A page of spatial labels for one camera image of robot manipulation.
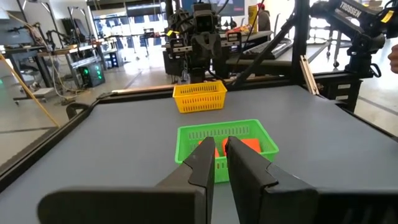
floor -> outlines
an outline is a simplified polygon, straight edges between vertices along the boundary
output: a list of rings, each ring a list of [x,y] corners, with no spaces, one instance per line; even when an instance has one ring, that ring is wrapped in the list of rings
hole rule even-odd
[[[373,61],[382,70],[382,77],[363,81],[355,113],[398,136],[398,75],[390,72],[389,61],[386,59],[394,44],[398,44],[398,40],[387,41],[383,50],[373,57]],[[339,54],[340,64],[345,65],[347,60],[343,49]],[[325,72],[333,70],[332,65],[333,62],[326,59],[326,52],[322,52],[311,63],[311,68],[313,72]],[[164,72],[159,51],[151,53],[148,58],[133,60],[123,68],[105,71],[105,79],[105,84],[80,94],[77,102],[89,104],[100,94],[112,90],[166,85],[171,82]],[[12,75],[3,75],[0,77],[0,165],[55,126],[32,100],[21,101],[17,106],[12,100],[14,96],[21,96],[19,85]],[[65,107],[60,105],[59,98],[53,97],[42,105],[58,124],[68,121]]]

